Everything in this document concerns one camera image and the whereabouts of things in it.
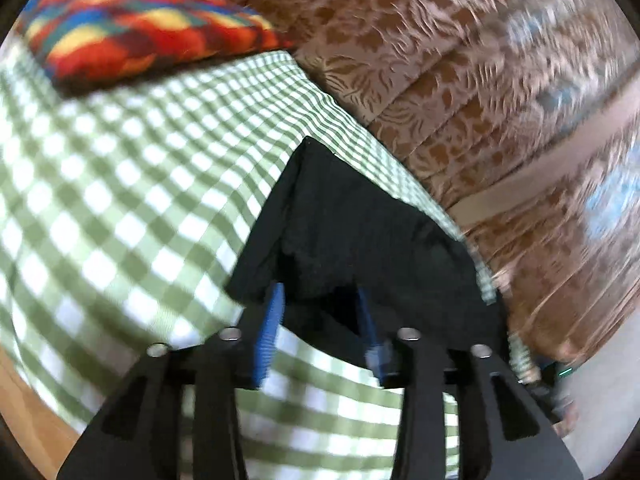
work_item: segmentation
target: metal screw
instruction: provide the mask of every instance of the metal screw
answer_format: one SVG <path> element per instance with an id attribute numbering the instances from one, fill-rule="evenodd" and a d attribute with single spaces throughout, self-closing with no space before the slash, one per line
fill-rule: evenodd
<path id="1" fill-rule="evenodd" d="M 162 357 L 169 351 L 169 347 L 163 343 L 154 343 L 146 349 L 146 354 L 149 357 Z"/>
<path id="2" fill-rule="evenodd" d="M 402 341 L 418 341 L 421 335 L 415 328 L 403 327 L 398 330 L 398 337 Z"/>
<path id="3" fill-rule="evenodd" d="M 242 332 L 239 328 L 235 326 L 230 326 L 228 328 L 223 328 L 220 331 L 220 339 L 222 341 L 238 341 L 242 337 Z"/>
<path id="4" fill-rule="evenodd" d="M 473 345 L 471 353 L 480 359 L 489 357 L 493 351 L 487 345 Z"/>

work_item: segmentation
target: colorful pillow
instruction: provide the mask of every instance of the colorful pillow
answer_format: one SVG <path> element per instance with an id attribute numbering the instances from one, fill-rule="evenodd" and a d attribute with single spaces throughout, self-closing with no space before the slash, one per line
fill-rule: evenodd
<path id="1" fill-rule="evenodd" d="M 254 10 L 226 0 L 30 0 L 18 31 L 58 82 L 291 46 Z"/>

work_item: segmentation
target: green checkered tablecloth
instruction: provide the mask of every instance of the green checkered tablecloth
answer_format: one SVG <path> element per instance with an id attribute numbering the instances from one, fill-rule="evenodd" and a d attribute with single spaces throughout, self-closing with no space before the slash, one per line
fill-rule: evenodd
<path id="1" fill-rule="evenodd" d="M 74 98 L 16 49 L 0 68 L 0 343 L 78 431 L 150 343 L 196 344 L 238 318 L 222 286 L 304 136 L 462 238 L 286 52 Z M 481 264 L 478 282 L 493 301 Z M 277 347 L 263 389 L 238 392 L 250 476 L 387 477 L 401 392 L 282 328 Z"/>

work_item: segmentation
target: blue gripper pad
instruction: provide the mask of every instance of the blue gripper pad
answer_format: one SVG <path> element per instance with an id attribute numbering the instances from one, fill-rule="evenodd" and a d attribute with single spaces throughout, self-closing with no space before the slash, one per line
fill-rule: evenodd
<path id="1" fill-rule="evenodd" d="M 365 361 L 374 377 L 382 384 L 388 372 L 392 349 L 389 341 L 378 332 L 378 328 L 369 311 L 367 295 L 361 287 L 358 288 L 358 302 L 356 315 L 358 331 L 365 346 Z"/>
<path id="2" fill-rule="evenodd" d="M 259 388 L 271 367 L 276 349 L 276 334 L 284 314 L 285 294 L 282 283 L 274 283 L 267 292 L 264 319 L 254 343 L 254 388 Z"/>

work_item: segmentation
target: black cloth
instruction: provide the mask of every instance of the black cloth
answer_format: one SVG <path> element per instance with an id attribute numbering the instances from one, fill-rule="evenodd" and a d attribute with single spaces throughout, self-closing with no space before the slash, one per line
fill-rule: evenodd
<path id="1" fill-rule="evenodd" d="M 284 326 L 356 365 L 364 362 L 353 357 L 362 354 L 354 340 L 349 351 L 333 347 L 357 333 L 357 286 L 449 349 L 484 343 L 504 355 L 504 305 L 482 300 L 465 245 L 309 137 L 268 197 L 226 291 L 260 303 L 274 280 L 285 285 Z M 312 334 L 318 323 L 320 341 Z"/>

